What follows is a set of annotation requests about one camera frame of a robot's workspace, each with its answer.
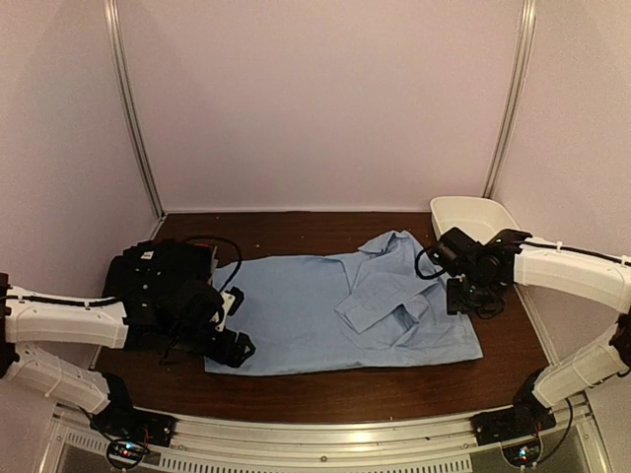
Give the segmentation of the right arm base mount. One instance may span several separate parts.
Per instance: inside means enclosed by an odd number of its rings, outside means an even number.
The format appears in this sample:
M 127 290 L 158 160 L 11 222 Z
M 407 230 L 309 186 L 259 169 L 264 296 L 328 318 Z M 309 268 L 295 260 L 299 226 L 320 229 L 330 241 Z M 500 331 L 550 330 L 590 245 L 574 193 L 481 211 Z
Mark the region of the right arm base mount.
M 486 411 L 470 419 L 478 445 L 506 442 L 535 436 L 556 426 L 549 407 L 544 407 L 532 394 L 516 397 L 511 407 Z

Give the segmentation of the light blue long sleeve shirt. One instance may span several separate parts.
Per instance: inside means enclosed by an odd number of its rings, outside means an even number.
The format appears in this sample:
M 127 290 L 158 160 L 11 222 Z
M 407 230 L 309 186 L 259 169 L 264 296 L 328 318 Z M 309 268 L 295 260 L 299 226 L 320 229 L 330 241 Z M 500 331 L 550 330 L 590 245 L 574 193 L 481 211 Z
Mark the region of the light blue long sleeve shirt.
M 270 256 L 235 272 L 217 269 L 245 300 L 227 323 L 255 354 L 237 369 L 210 359 L 210 373 L 289 375 L 357 368 L 408 368 L 479 360 L 469 317 L 448 315 L 447 279 L 417 277 L 436 267 L 409 232 L 376 236 L 351 253 Z

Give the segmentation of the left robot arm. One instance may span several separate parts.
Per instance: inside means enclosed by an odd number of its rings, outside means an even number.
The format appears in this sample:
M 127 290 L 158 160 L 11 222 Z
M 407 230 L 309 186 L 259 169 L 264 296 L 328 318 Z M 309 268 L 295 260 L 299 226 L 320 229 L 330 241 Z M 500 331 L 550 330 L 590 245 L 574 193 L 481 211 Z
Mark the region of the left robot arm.
M 238 368 L 255 352 L 226 323 L 244 301 L 238 288 L 171 279 L 125 283 L 104 299 L 63 298 L 13 286 L 1 277 L 1 377 L 104 419 L 122 438 L 142 427 L 120 377 L 82 369 L 41 342 L 128 351 L 182 350 Z

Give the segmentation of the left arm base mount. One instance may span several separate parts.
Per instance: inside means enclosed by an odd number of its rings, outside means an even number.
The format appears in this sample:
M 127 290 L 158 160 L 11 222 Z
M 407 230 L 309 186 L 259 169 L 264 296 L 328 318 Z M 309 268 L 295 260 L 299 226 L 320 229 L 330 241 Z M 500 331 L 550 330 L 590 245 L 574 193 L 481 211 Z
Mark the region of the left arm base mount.
M 127 398 L 114 398 L 91 415 L 93 428 L 109 437 L 163 447 L 171 445 L 175 423 L 175 417 L 137 409 Z

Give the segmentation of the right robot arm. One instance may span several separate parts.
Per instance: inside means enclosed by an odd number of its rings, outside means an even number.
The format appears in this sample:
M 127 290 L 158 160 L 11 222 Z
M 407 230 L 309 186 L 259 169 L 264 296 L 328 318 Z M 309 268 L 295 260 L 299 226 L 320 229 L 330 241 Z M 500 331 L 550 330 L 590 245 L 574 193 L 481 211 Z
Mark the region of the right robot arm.
M 556 360 L 516 394 L 505 424 L 527 434 L 552 407 L 630 373 L 630 259 L 504 229 L 480 242 L 459 228 L 428 257 L 447 276 L 447 312 L 489 318 L 515 286 Z

